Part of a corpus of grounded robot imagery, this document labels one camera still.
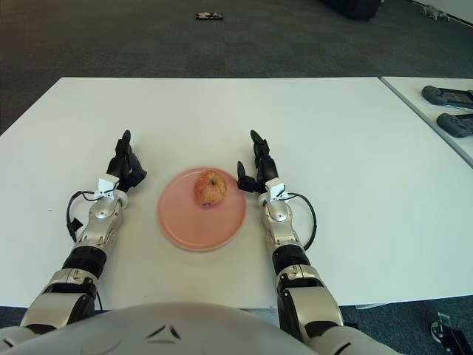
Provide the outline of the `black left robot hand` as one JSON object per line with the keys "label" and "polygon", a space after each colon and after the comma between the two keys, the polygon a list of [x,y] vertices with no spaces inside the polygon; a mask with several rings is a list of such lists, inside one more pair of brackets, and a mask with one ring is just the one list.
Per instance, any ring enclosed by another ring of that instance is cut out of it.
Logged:
{"label": "black left robot hand", "polygon": [[131,132],[126,130],[115,147],[115,156],[110,160],[106,173],[118,178],[117,190],[128,192],[147,176],[130,145]]}

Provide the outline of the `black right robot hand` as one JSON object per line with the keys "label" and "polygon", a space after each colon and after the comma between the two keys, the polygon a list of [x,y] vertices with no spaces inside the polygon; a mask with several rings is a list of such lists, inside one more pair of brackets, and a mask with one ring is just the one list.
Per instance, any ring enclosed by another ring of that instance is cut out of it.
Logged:
{"label": "black right robot hand", "polygon": [[263,139],[255,130],[251,130],[253,141],[254,163],[256,167],[256,177],[246,175],[245,168],[241,161],[237,162],[237,186],[245,192],[265,193],[265,184],[277,178],[278,172],[276,163],[270,156],[268,142]]}

